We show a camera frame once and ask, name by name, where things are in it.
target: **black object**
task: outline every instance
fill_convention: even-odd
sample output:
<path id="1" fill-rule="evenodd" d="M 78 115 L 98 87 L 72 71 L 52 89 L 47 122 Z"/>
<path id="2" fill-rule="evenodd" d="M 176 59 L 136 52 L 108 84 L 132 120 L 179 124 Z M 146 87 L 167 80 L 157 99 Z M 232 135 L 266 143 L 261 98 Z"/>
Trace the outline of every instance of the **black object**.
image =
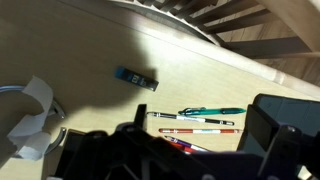
<path id="1" fill-rule="evenodd" d="M 303 134 L 291 125 L 279 125 L 257 105 L 249 105 L 246 129 L 255 122 L 264 124 L 254 137 L 267 152 L 264 157 L 241 152 L 193 153 L 186 155 L 163 138 L 148 135 L 141 128 L 144 116 L 140 105 L 135 123 L 120 124 L 115 133 L 94 131 L 82 140 L 65 158 L 61 156 L 56 177 L 69 179 L 296 179 L 298 164 L 306 165 L 319 175 L 317 153 L 320 134 Z"/>
<path id="2" fill-rule="evenodd" d="M 281 124 L 299 128 L 303 134 L 316 136 L 320 129 L 320 102 L 259 94 L 254 99 L 255 112 L 248 112 L 238 150 L 264 157 Z M 256 118 L 264 114 L 264 119 Z"/>
<path id="3" fill-rule="evenodd" d="M 75 153 L 77 152 L 85 133 L 75 130 L 68 130 L 67 137 L 63 146 L 63 153 L 59 161 L 55 176 L 63 177 L 65 170 Z"/>
<path id="4" fill-rule="evenodd" d="M 136 116 L 134 117 L 133 123 L 143 130 L 147 130 L 147 121 L 145 121 L 145 116 L 147 112 L 147 105 L 140 104 L 138 106 Z"/>

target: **red pen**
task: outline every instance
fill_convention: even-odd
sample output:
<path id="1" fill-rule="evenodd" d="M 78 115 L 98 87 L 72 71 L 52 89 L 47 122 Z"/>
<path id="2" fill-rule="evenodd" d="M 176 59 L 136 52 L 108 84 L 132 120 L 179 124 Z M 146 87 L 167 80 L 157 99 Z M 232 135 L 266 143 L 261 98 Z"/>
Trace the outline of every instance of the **red pen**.
<path id="1" fill-rule="evenodd" d="M 185 153 L 197 152 L 196 150 L 191 149 L 191 148 L 186 147 L 186 146 L 183 146 L 181 144 L 177 144 L 177 143 L 174 143 L 174 142 L 170 142 L 170 144 L 173 145 L 174 147 L 180 149 L 181 151 L 184 151 Z"/>
<path id="2" fill-rule="evenodd" d="M 222 133 L 242 133 L 240 129 L 159 129 L 161 133 L 193 133 L 193 134 L 222 134 Z"/>

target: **green pen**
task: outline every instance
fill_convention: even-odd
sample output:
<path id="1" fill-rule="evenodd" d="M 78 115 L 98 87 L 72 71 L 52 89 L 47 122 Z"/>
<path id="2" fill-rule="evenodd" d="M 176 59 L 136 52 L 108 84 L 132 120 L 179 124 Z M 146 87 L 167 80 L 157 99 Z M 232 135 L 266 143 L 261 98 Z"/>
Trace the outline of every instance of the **green pen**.
<path id="1" fill-rule="evenodd" d="M 186 108 L 183 111 L 179 111 L 180 115 L 192 116 L 192 115 L 211 115 L 211 114 L 239 114 L 246 112 L 242 108 L 221 108 L 221 109 L 206 109 L 201 108 Z"/>

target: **white paper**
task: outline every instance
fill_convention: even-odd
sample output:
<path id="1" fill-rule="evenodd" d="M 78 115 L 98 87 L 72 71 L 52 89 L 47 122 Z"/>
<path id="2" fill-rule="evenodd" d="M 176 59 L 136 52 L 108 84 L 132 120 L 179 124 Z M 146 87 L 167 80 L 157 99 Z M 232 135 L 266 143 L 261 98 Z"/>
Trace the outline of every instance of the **white paper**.
<path id="1" fill-rule="evenodd" d="M 38 160 L 44 156 L 50 144 L 51 137 L 42 132 L 42 127 L 51 107 L 53 93 L 52 89 L 37 77 L 33 77 L 22 92 L 39 101 L 43 112 L 35 116 L 25 115 L 8 134 L 8 138 L 17 146 L 17 154 L 23 159 Z"/>

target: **desk surface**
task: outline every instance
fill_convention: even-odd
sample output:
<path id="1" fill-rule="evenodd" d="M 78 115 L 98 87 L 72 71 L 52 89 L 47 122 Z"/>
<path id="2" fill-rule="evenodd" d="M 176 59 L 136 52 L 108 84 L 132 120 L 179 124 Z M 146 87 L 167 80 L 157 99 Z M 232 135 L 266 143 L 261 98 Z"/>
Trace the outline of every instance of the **desk surface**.
<path id="1" fill-rule="evenodd" d="M 177 113 L 186 107 L 246 108 L 259 93 L 320 97 L 318 87 L 129 11 L 108 8 L 104 13 L 111 20 L 55 0 L 0 2 L 0 84 L 24 85 L 32 75 L 45 80 L 67 114 L 63 121 L 48 122 L 45 129 L 53 137 L 61 126 L 112 134 L 119 123 L 134 119 L 138 104 L 147 104 L 148 111 Z M 154 77 L 160 82 L 157 90 L 114 78 L 119 65 Z M 211 117 L 243 128 L 245 115 Z M 147 121 L 154 136 L 164 127 L 225 128 L 163 118 Z M 236 149 L 240 134 L 175 137 L 229 151 Z M 10 159 L 0 179 L 41 179 L 42 171 L 52 172 L 53 161 Z"/>

